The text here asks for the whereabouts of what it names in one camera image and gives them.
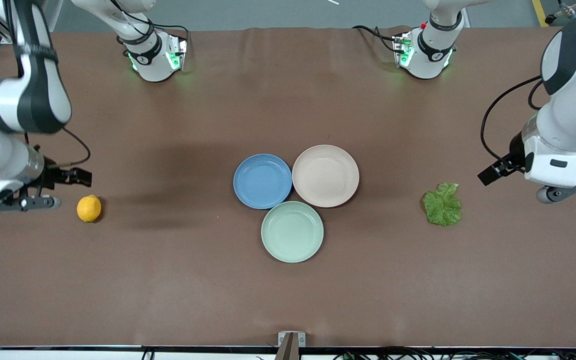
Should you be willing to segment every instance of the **brown tabletop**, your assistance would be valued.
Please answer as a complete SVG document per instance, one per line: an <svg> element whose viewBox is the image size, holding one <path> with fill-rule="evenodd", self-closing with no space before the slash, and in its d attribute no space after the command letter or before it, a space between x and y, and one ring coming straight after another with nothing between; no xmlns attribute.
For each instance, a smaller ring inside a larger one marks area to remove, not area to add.
<svg viewBox="0 0 576 360"><path fill-rule="evenodd" d="M197 32L193 72L162 83L131 70L114 34L54 34L94 182L59 186L58 210L0 213L0 346L263 345L300 330L310 346L576 347L576 196L542 205L519 174L477 178L493 162L484 111L539 73L554 32L464 30L433 80L358 30ZM16 72L11 54L0 76ZM528 88L489 120L499 153L533 114ZM60 162L83 155L64 133L30 141ZM233 173L318 144L352 154L361 184L317 208L318 253L285 264ZM460 184L450 228L420 207L441 182ZM105 201L98 223L76 215L88 194Z"/></svg>

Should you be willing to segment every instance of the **beige plate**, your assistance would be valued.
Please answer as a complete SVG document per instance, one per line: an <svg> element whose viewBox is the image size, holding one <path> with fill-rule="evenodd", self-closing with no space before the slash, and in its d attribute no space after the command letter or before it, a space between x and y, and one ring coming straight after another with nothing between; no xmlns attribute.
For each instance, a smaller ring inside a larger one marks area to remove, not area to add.
<svg viewBox="0 0 576 360"><path fill-rule="evenodd" d="M359 168L342 148L317 145L297 157L292 184L307 203L320 208L338 207L357 191Z"/></svg>

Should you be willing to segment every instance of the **robotic arm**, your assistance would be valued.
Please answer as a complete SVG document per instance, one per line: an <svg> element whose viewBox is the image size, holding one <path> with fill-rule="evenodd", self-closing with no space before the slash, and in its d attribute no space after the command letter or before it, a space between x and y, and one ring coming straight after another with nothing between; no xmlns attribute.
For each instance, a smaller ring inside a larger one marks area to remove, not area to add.
<svg viewBox="0 0 576 360"><path fill-rule="evenodd" d="M19 76L0 80L0 210L58 207L58 199L41 196L55 183L90 186L92 175L62 170L55 162L13 136L55 133L71 118L71 103L57 68L57 53L41 7L34 0L0 2L0 22L9 24ZM28 188L38 189L29 196Z"/></svg>
<svg viewBox="0 0 576 360"><path fill-rule="evenodd" d="M524 167L526 180L546 185L542 203L576 194L576 18L557 32L541 59L541 79L550 101L510 142L510 152L478 175L484 185Z"/></svg>
<svg viewBox="0 0 576 360"><path fill-rule="evenodd" d="M155 0L72 0L109 25L128 49L132 67L149 82L160 82L183 68L186 39L157 30L144 14ZM14 133L61 130L71 119L71 103L57 67L58 57L37 0L0 0L0 25L13 39L17 78L0 80L0 211L58 207L42 195L56 183L90 187L92 174L62 169L14 137ZM29 195L28 189L37 189Z"/></svg>
<svg viewBox="0 0 576 360"><path fill-rule="evenodd" d="M490 0L423 0L430 10L424 27L402 34L394 46L397 64L412 76L432 79L448 66L455 39L464 28L462 9Z"/></svg>
<svg viewBox="0 0 576 360"><path fill-rule="evenodd" d="M143 13L150 11L156 0L72 0L117 33L128 49L132 68L148 82L161 82L183 68L187 40L163 30Z"/></svg>

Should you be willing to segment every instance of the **yellow lemon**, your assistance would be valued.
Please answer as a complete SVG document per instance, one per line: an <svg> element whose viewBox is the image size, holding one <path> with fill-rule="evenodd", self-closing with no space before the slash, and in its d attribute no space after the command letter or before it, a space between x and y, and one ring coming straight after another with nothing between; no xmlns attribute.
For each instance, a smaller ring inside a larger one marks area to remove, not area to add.
<svg viewBox="0 0 576 360"><path fill-rule="evenodd" d="M86 223L95 221L99 214L101 214L101 201L93 194L82 197L77 204L77 215Z"/></svg>

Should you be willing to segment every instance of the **lettuce leaf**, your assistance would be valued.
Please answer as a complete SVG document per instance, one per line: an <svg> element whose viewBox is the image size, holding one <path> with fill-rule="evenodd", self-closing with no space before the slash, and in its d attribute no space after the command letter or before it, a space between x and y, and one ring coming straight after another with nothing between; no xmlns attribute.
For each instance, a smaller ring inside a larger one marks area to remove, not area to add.
<svg viewBox="0 0 576 360"><path fill-rule="evenodd" d="M442 182L437 190L423 196L423 207L428 223L452 226L462 219L462 203L455 197L459 184Z"/></svg>

